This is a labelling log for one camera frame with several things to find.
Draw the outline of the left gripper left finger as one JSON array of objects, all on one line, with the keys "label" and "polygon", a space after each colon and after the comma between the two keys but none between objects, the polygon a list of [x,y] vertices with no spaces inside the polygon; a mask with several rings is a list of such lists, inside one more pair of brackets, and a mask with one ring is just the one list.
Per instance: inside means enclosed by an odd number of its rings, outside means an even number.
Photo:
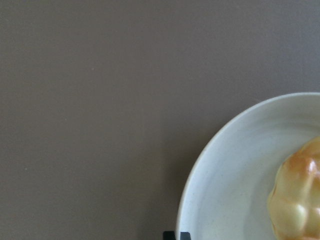
[{"label": "left gripper left finger", "polygon": [[164,231],[162,233],[163,240],[175,240],[175,232],[174,231]]}]

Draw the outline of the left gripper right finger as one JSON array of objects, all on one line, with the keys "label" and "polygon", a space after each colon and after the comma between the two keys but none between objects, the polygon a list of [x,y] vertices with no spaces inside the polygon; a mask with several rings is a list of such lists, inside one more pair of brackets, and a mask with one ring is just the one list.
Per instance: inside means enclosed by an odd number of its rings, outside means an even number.
[{"label": "left gripper right finger", "polygon": [[180,240],[191,240],[191,234],[189,232],[181,232]]}]

